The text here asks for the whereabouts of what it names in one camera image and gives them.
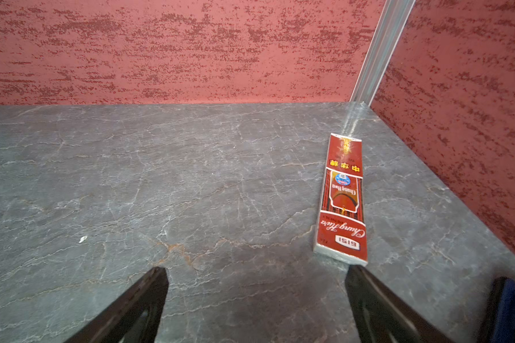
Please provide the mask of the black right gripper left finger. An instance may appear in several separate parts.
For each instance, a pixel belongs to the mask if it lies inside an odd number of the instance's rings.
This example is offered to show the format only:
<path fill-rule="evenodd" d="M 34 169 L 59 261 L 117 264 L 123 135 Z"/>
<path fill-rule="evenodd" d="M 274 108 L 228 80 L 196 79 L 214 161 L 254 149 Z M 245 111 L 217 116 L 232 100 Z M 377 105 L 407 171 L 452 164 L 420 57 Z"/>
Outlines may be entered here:
<path fill-rule="evenodd" d="M 168 289 L 166 268 L 151 268 L 67 341 L 154 342 Z"/>

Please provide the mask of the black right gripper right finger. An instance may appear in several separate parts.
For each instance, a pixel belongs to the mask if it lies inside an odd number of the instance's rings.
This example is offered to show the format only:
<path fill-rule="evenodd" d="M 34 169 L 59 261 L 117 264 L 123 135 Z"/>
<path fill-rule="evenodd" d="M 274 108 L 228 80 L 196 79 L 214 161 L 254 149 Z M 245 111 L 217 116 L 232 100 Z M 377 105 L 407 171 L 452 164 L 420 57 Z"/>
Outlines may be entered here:
<path fill-rule="evenodd" d="M 451 342 L 365 267 L 351 265 L 346 291 L 362 342 Z"/>

